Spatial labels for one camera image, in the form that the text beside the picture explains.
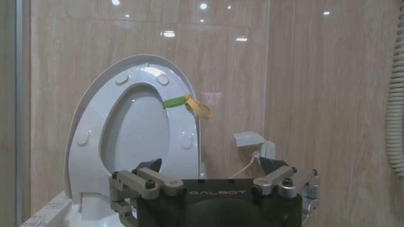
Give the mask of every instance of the toilet bowl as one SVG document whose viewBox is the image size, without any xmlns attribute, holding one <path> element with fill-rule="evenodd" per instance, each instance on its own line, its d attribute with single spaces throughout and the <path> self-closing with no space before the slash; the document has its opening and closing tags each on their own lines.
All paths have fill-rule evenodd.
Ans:
<svg viewBox="0 0 404 227">
<path fill-rule="evenodd" d="M 184 74 L 151 55 L 122 60 L 91 84 L 71 124 L 66 190 L 55 198 L 70 206 L 59 214 L 64 226 L 122 226 L 108 198 L 115 171 L 160 158 L 166 176 L 199 178 L 199 118 L 186 105 L 163 107 L 186 94 L 195 97 Z"/>
</svg>

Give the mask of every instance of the white cable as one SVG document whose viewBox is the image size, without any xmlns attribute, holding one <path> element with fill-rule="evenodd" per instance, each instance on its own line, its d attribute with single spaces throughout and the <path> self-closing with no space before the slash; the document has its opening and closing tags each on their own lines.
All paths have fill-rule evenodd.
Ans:
<svg viewBox="0 0 404 227">
<path fill-rule="evenodd" d="M 234 179 L 240 173 L 243 173 L 243 172 L 248 169 L 248 167 L 251 167 L 251 165 L 254 164 L 254 161 L 255 161 L 255 160 L 259 160 L 259 158 L 260 158 L 260 153 L 259 153 L 258 151 L 255 151 L 255 152 L 252 153 L 252 157 L 251 157 L 251 160 L 250 160 L 250 163 L 247 164 L 247 166 L 246 166 L 239 172 L 236 172 L 236 173 L 230 177 L 230 179 Z"/>
<path fill-rule="evenodd" d="M 398 177 L 404 180 L 403 114 L 404 114 L 404 2 L 400 6 L 398 39 L 394 52 L 392 79 L 386 111 L 386 153 Z"/>
</svg>

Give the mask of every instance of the white toilet seat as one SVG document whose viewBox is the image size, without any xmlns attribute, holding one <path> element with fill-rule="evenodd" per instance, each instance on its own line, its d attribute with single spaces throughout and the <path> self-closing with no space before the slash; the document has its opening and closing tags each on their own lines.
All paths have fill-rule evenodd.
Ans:
<svg viewBox="0 0 404 227">
<path fill-rule="evenodd" d="M 135 107 L 131 110 L 132 114 L 124 117 L 124 123 L 127 118 L 132 119 L 128 122 L 135 122 L 134 135 L 128 135 L 127 132 L 132 131 L 130 124 L 111 129 L 108 123 L 112 121 L 114 112 L 122 107 L 120 103 L 131 97 L 127 94 L 140 88 L 146 89 L 148 94 L 147 98 L 134 100 L 142 108 Z M 160 172 L 164 175 L 182 179 L 199 177 L 199 120 L 186 106 L 159 109 L 162 101 L 187 93 L 195 96 L 184 74 L 160 57 L 151 55 L 130 57 L 104 71 L 82 98 L 71 125 L 66 155 L 66 193 L 75 204 L 82 203 L 84 193 L 98 193 L 108 197 L 111 172 L 134 169 L 140 162 L 152 159 L 151 152 L 156 153 L 154 158 L 163 158 Z M 142 119 L 134 121 L 136 117 L 152 119 L 148 122 Z M 107 133 L 119 134 L 116 137 L 124 139 L 111 140 L 116 143 L 111 148 L 116 149 L 108 148 L 103 151 Z M 167 150 L 151 151 L 155 148 Z M 103 161 L 110 158 L 106 152 L 120 152 L 119 160 Z"/>
</svg>

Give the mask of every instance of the screw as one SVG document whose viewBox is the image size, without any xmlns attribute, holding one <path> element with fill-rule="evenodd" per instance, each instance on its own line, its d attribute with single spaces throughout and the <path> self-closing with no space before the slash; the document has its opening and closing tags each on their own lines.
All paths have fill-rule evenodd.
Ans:
<svg viewBox="0 0 404 227">
<path fill-rule="evenodd" d="M 283 185 L 284 186 L 294 186 L 294 180 L 291 178 L 287 178 L 283 180 Z"/>
<path fill-rule="evenodd" d="M 119 173 L 118 172 L 114 172 L 112 173 L 112 179 L 116 179 L 116 176 L 119 175 Z"/>
<path fill-rule="evenodd" d="M 152 189 L 156 187 L 156 182 L 154 180 L 146 181 L 146 189 Z"/>
</svg>

